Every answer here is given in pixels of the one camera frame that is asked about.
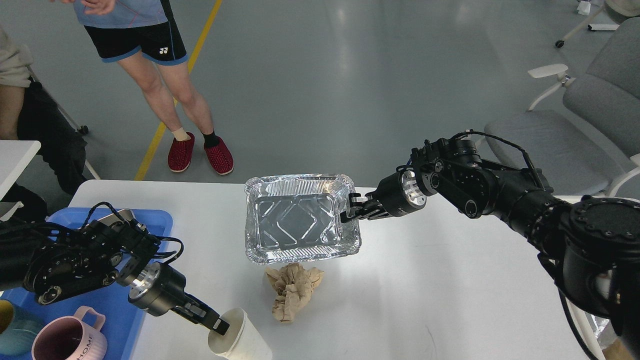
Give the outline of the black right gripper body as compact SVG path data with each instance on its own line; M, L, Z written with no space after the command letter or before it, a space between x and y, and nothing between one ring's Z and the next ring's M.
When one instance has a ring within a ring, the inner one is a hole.
M419 189L416 175L409 168L380 180L377 189L368 196L377 203L368 215L370 220L402 217L422 210L426 204L426 195Z

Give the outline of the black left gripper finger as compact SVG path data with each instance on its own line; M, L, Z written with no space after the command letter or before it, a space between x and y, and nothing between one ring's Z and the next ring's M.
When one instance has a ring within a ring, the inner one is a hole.
M187 311L192 321L208 330L224 336L230 328L230 323L222 319L220 314L202 300L192 295L187 296Z

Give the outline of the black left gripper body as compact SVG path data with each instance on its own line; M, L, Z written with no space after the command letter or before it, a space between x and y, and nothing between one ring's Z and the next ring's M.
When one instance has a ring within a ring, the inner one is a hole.
M130 285L128 301L148 314L159 317L169 310L189 321L201 315L197 302L185 292L186 277L170 265L147 265Z

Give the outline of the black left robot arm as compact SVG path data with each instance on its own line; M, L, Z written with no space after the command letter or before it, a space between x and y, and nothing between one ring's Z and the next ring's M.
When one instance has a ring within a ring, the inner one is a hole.
M25 289L46 306L112 284L130 289L128 302L149 315L174 312L184 319L225 335L230 323L210 306L185 291L185 276L172 268L184 248L161 251L163 242L132 216L108 202L110 215L86 217L79 228L50 221L2 221L2 290Z

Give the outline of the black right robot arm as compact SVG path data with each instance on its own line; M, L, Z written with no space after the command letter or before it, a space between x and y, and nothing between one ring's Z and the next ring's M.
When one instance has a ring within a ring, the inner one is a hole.
M473 130L425 141L409 161L382 179L375 191L350 193L340 219L402 217L440 194L470 219L494 215L538 250L538 260L572 303L609 319L626 350L639 358L639 203L585 194L568 203L553 196L539 168L521 146L525 168L482 159Z

